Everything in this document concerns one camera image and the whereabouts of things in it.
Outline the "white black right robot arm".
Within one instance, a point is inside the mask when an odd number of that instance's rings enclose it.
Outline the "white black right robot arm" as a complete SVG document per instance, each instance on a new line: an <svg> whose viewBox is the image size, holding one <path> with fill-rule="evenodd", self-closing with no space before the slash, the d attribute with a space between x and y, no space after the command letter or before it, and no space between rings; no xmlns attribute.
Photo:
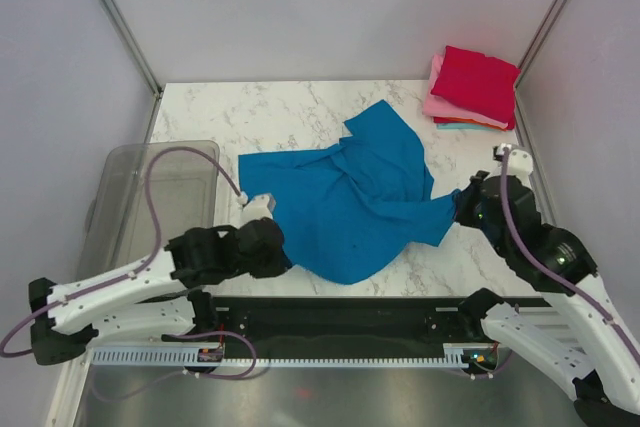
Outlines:
<svg viewBox="0 0 640 427"><path fill-rule="evenodd" d="M542 221L531 189L479 171L455 199L455 220L481 231L496 254L561 316L573 350L522 319L487 288L459 307L467 339L485 336L522 357L572 401L587 426L639 423L639 344L616 316L595 261L566 229Z"/></svg>

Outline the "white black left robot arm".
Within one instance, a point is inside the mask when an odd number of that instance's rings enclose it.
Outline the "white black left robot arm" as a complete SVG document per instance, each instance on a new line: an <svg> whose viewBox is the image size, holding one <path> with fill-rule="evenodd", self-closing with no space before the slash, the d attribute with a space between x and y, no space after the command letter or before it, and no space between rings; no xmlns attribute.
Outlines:
<svg viewBox="0 0 640 427"><path fill-rule="evenodd" d="M192 228L147 257L83 281L32 281L31 350L50 366L116 340L214 341L220 318L205 287L243 275L275 278L291 266L284 235L269 218Z"/></svg>

